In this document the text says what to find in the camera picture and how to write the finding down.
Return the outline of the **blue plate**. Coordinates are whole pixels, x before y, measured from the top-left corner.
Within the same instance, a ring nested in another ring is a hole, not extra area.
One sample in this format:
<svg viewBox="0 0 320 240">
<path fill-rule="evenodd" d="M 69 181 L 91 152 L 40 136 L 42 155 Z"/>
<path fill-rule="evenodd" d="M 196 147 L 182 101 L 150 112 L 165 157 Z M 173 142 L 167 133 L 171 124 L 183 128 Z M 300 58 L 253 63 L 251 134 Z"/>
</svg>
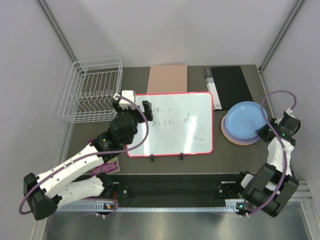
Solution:
<svg viewBox="0 0 320 240">
<path fill-rule="evenodd" d="M 267 124 L 263 114 L 268 114 L 261 105 L 253 101 L 237 103 L 224 118 L 226 130 L 235 138 L 248 140 L 257 136 L 256 131 Z"/>
</svg>

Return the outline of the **purple plate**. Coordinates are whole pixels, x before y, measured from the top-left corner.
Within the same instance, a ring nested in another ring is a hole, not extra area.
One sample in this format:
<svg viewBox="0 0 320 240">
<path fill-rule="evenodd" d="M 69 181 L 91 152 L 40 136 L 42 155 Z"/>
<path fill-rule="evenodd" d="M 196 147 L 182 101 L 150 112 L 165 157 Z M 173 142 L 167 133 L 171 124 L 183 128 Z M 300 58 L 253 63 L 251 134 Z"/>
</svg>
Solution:
<svg viewBox="0 0 320 240">
<path fill-rule="evenodd" d="M 248 145 L 256 143 L 260 139 L 260 137 L 257 135 L 255 137 L 249 138 L 249 139 L 241 139 L 241 138 L 234 137 L 233 135 L 231 135 L 227 131 L 227 128 L 225 125 L 225 116 L 221 120 L 221 130 L 222 130 L 223 135 L 226 137 L 226 139 L 228 139 L 231 143 L 239 145 L 239 146 L 248 146 Z"/>
</svg>

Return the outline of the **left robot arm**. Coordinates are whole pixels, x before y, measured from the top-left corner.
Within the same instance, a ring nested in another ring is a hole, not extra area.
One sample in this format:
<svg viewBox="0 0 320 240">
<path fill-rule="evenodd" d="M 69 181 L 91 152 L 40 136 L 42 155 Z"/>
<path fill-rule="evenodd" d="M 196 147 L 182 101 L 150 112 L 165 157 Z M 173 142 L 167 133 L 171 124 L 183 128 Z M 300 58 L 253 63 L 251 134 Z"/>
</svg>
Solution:
<svg viewBox="0 0 320 240">
<path fill-rule="evenodd" d="M 142 108 L 134 100 L 117 97 L 112 102 L 116 111 L 107 131 L 101 133 L 83 150 L 60 165 L 40 173 L 29 173 L 23 178 L 22 203 L 27 203 L 34 219 L 39 221 L 52 215 L 59 207 L 91 196 L 109 198 L 114 191 L 111 179 L 98 175 L 76 181 L 84 173 L 127 152 L 133 143 L 139 124 L 153 121 L 152 104 L 144 100 Z"/>
</svg>

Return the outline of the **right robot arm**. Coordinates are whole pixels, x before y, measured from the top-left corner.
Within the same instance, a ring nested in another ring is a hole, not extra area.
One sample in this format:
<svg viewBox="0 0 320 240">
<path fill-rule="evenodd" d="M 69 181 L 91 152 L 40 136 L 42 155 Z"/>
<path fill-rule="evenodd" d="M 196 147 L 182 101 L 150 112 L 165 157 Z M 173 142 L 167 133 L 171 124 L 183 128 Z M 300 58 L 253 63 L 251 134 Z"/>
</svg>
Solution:
<svg viewBox="0 0 320 240">
<path fill-rule="evenodd" d="M 276 217 L 296 192 L 299 181 L 293 177 L 290 160 L 296 146 L 293 136 L 301 127 L 301 121 L 287 109 L 280 119 L 272 118 L 256 134 L 268 144 L 266 163 L 256 174 L 241 172 L 239 181 L 233 185 L 234 194 L 245 199 L 255 209 L 261 209 Z"/>
</svg>

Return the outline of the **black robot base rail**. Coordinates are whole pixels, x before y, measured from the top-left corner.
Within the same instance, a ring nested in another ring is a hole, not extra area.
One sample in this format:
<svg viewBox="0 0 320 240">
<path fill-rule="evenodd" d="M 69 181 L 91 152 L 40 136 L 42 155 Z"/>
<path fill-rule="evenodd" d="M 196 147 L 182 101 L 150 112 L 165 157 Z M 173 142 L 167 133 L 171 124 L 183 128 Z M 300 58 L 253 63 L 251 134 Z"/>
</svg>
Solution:
<svg viewBox="0 0 320 240">
<path fill-rule="evenodd" d="M 110 174 L 120 207 L 222 207 L 238 199 L 238 173 Z"/>
</svg>

